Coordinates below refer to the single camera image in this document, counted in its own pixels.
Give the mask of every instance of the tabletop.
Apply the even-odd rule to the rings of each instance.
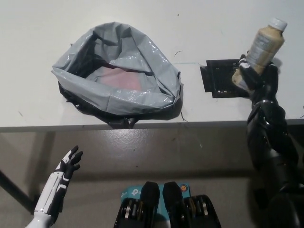
[[[200,65],[245,53],[272,17],[287,21],[277,99],[289,124],[304,123],[304,1],[3,0],[0,4],[0,132],[109,129],[59,93],[52,65],[90,28],[112,21],[149,36],[181,71],[183,118],[142,120],[135,128],[245,124],[251,103],[205,93]]]

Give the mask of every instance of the plastic bottle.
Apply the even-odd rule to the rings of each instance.
[[[273,18],[267,27],[261,28],[257,32],[246,59],[249,65],[253,67],[259,75],[263,73],[267,64],[269,64],[283,45],[285,40],[282,33],[286,26],[286,22]],[[232,76],[232,82],[238,87],[249,91],[238,69]]]

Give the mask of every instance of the orange sticker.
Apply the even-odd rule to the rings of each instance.
[[[182,185],[180,186],[180,190],[181,190],[182,192],[186,192],[186,191],[188,190],[187,185],[182,184]]]

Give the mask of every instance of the plastic bag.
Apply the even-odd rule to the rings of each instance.
[[[137,29],[117,22],[85,33],[53,65],[61,94],[118,128],[170,113],[180,98],[179,71]]]

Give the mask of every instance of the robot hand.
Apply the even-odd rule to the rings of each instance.
[[[276,100],[278,69],[271,63],[259,76],[242,55],[239,70],[250,90],[247,144],[264,182],[269,227],[304,227],[304,177],[297,168],[298,154],[288,134],[285,111]]]
[[[246,56],[242,55],[239,61],[239,70],[246,85],[252,91],[250,93],[252,106],[262,101],[277,103],[276,93],[279,77],[278,69],[273,63],[265,68],[262,75],[258,75],[247,62]]]
[[[34,212],[34,219],[27,228],[48,228],[52,226],[62,211],[63,198],[75,170],[80,168],[82,151],[78,146],[70,150],[48,178]]]
[[[258,75],[242,55],[239,70],[250,89],[252,101],[247,142],[253,165],[259,170],[265,161],[277,157],[278,153],[297,164],[298,154],[288,136],[285,111],[276,99],[278,68],[270,63],[262,75]]]

